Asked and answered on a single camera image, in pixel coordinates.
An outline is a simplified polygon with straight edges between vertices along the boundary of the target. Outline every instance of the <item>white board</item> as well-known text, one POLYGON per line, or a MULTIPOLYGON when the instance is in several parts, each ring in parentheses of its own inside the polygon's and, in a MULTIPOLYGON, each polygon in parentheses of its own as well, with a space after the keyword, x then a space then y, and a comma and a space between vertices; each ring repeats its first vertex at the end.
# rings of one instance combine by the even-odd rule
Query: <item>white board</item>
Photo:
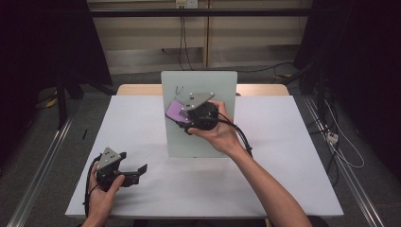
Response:
MULTIPOLYGON (((236 72, 223 71, 166 71, 162 72, 164 110, 176 99, 182 104, 190 93, 214 93, 214 100, 222 100, 227 112, 234 115, 236 72)), ((176 123, 166 118, 169 157, 218 158, 226 157, 215 151, 209 143, 189 136, 176 123)))

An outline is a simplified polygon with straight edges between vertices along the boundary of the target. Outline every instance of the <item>metal rail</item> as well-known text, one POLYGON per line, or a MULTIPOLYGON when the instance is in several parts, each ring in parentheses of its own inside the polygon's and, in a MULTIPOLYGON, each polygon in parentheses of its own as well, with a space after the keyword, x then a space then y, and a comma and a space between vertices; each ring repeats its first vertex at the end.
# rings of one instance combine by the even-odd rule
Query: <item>metal rail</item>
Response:
POLYGON ((39 166, 35 176, 33 177, 26 193, 24 194, 23 198, 17 205, 17 208, 12 215, 9 224, 7 227, 23 227, 26 223, 27 217, 32 210, 33 205, 35 204, 36 199, 41 192, 42 186, 46 180, 48 173, 56 159, 56 156, 61 148, 62 142, 64 141, 65 136, 70 129, 72 120, 78 111, 79 103, 73 107, 73 110, 67 121, 62 126, 60 130, 58 130, 54 136, 53 142, 51 143, 47 153, 42 160, 41 165, 39 166))
MULTIPOLYGON (((305 96, 304 101, 306 104, 306 107, 309 109, 310 114, 313 116, 314 120, 316 121, 316 124, 319 128, 320 131, 326 129, 323 125, 323 123, 318 120, 319 116, 316 113, 317 106, 313 99, 310 96, 305 96)), ((332 155, 334 155, 335 148, 329 144, 330 147, 330 152, 332 155)), ((371 199, 369 198, 368 194, 365 192, 363 189, 362 185, 360 184, 359 180, 357 179, 357 176, 355 175, 353 169, 345 164, 341 158, 339 158, 338 155, 335 156, 336 163, 338 164, 338 167, 341 171, 342 176, 344 177, 345 181, 347 182, 351 192, 354 195, 354 198, 357 201, 357 204, 359 205, 360 210, 362 211, 363 215, 365 216, 366 220, 369 223, 369 226, 371 227, 382 227, 385 226, 380 215, 378 214, 375 205, 372 203, 371 199)))

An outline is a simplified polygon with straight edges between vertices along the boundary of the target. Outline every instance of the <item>finger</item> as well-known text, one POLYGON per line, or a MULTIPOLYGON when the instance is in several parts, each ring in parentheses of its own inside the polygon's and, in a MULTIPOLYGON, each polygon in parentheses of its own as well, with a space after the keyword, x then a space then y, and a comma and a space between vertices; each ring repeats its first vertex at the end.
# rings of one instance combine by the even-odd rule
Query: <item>finger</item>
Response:
POLYGON ((120 189, 120 186, 123 184, 125 180, 125 176, 124 175, 119 175, 114 181, 112 186, 110 187, 109 191, 107 192, 108 194, 111 193, 112 195, 115 195, 115 193, 117 193, 117 191, 120 189))
POLYGON ((96 171, 97 171, 97 164, 98 162, 95 162, 94 166, 91 169, 91 177, 89 179, 89 186, 90 188, 93 188, 94 186, 97 185, 97 179, 96 179, 96 171))
POLYGON ((203 130, 196 129, 196 128, 189 128, 188 132, 197 136, 200 136, 200 134, 203 133, 203 130))
MULTIPOLYGON (((227 113, 227 109, 225 106, 225 102, 223 101, 216 101, 216 100, 209 100, 210 103, 213 103, 217 108, 218 112, 220 114, 223 114, 225 117, 227 117, 231 122, 233 122, 233 118, 227 113)), ((225 118, 221 115, 218 116, 218 118, 225 120, 225 118)))

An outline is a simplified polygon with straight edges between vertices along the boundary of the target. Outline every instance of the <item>metal bracket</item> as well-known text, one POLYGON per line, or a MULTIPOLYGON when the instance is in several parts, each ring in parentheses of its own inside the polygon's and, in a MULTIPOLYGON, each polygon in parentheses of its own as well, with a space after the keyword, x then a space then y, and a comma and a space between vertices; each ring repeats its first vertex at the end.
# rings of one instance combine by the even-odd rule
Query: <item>metal bracket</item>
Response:
POLYGON ((183 105, 183 111, 193 111, 214 96, 214 93, 190 93, 189 100, 183 105))
POLYGON ((100 170, 106 166, 109 166, 117 161, 121 160, 121 155, 112 150, 111 148, 105 148, 104 152, 97 164, 97 170, 100 170))

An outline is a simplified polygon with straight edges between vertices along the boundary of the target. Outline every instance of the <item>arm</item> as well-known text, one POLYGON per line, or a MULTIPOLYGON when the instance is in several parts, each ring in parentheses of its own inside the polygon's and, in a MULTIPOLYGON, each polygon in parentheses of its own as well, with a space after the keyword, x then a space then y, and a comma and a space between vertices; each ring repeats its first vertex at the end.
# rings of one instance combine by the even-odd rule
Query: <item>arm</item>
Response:
MULTIPOLYGON (((233 122, 224 102, 210 102, 233 122)), ((207 140, 213 148, 227 154, 236 163, 276 226, 311 226, 298 202, 241 146, 233 127, 218 123, 211 131, 190 129, 188 132, 207 140)))
POLYGON ((113 209, 115 193, 118 191, 125 179, 124 175, 118 176, 114 180, 109 191, 105 192, 100 188, 99 185, 97 185, 95 176, 96 168, 97 164, 92 168, 91 179, 89 182, 90 190, 95 188, 91 193, 89 215, 85 222, 83 222, 82 227, 97 227, 105 225, 113 209))

